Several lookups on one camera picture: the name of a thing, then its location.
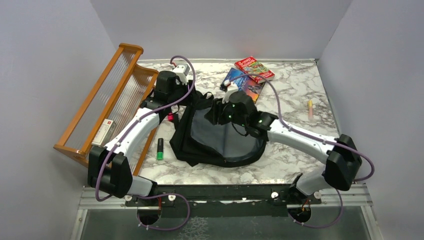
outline robotic arm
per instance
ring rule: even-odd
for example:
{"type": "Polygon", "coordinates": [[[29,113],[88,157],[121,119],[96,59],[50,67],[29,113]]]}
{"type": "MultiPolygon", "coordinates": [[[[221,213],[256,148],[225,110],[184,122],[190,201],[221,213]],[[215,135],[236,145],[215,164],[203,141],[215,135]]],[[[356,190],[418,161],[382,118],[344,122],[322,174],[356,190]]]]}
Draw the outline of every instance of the robotic arm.
{"type": "MultiPolygon", "coordinates": [[[[139,123],[135,125],[124,141],[118,143],[118,147],[111,154],[108,163],[112,164],[105,168],[99,189],[118,198],[123,198],[125,195],[143,197],[154,195],[157,183],[143,177],[132,176],[127,157],[133,155],[136,146],[139,146],[150,131],[162,122],[171,112],[171,109],[165,108],[158,113],[152,113],[141,121],[139,121],[139,117],[172,103],[186,94],[188,86],[191,85],[191,82],[187,82],[186,78],[188,70],[188,65],[182,64],[173,71],[161,71],[157,77],[153,96],[149,96],[143,101],[136,115],[124,130],[105,147],[93,146],[89,153],[88,162],[88,184],[90,186],[96,186],[100,167],[112,147],[117,144],[124,132],[137,121],[139,123]]],[[[234,83],[227,82],[225,89],[225,97],[214,99],[211,110],[204,116],[212,124],[233,123],[240,125],[255,138],[288,145],[325,164],[322,169],[298,175],[290,186],[289,198],[304,201],[314,192],[331,187],[342,191],[349,190],[362,160],[355,153],[328,144],[328,142],[334,142],[356,149],[349,136],[344,134],[339,138],[323,136],[291,124],[287,128],[282,125],[276,115],[258,111],[252,98],[243,91],[237,91],[238,88],[234,83]],[[293,129],[325,139],[327,143],[305,137],[294,132],[293,129]]],[[[180,105],[186,106],[194,97],[195,94],[189,95],[180,102],[180,105]]]]}

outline green cap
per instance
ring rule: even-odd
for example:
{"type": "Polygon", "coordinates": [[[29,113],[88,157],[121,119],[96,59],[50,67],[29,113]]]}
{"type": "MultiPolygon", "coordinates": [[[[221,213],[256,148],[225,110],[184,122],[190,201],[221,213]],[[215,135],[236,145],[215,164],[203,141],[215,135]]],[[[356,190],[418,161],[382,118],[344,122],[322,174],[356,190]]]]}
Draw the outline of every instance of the green cap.
{"type": "Polygon", "coordinates": [[[157,160],[163,160],[164,159],[164,153],[161,152],[161,151],[158,151],[157,155],[156,155],[156,159],[157,160]]]}

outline white box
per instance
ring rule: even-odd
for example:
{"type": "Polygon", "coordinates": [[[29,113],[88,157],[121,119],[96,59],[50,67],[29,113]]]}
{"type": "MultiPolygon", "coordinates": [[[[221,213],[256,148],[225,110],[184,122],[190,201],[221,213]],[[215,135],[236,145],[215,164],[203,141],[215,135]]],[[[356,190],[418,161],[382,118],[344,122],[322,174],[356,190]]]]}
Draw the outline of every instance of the white box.
{"type": "Polygon", "coordinates": [[[97,134],[95,135],[91,144],[100,147],[103,147],[105,144],[107,144],[112,137],[115,125],[116,124],[113,120],[105,119],[98,129],[97,134]]]}

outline wall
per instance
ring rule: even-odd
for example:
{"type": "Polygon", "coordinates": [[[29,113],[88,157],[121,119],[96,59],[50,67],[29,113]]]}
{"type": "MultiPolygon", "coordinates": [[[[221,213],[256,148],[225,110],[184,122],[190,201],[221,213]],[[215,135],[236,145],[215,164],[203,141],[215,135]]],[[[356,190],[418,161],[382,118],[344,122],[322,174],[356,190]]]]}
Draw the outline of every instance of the wall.
{"type": "Polygon", "coordinates": [[[115,52],[88,0],[0,3],[0,239],[68,239],[87,170],[53,145],[115,52]]]}
{"type": "Polygon", "coordinates": [[[386,240],[424,235],[423,9],[353,0],[318,62],[341,131],[375,162],[367,183],[386,240]]]}
{"type": "Polygon", "coordinates": [[[91,0],[113,44],[144,59],[319,58],[352,0],[91,0]]]}

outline red book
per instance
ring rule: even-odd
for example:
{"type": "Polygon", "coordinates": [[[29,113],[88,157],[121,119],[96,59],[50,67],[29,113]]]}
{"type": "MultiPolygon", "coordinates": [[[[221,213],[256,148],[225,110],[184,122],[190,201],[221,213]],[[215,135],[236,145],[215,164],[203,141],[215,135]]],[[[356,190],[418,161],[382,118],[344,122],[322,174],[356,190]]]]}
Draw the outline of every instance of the red book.
{"type": "MultiPolygon", "coordinates": [[[[262,65],[262,63],[258,62],[254,57],[250,56],[248,58],[245,58],[243,60],[240,60],[234,65],[240,69],[245,74],[258,74],[262,77],[266,78],[267,80],[274,79],[275,74],[270,71],[266,66],[262,65]]],[[[262,78],[258,76],[249,76],[251,79],[253,79],[258,84],[265,82],[262,78]]]]}

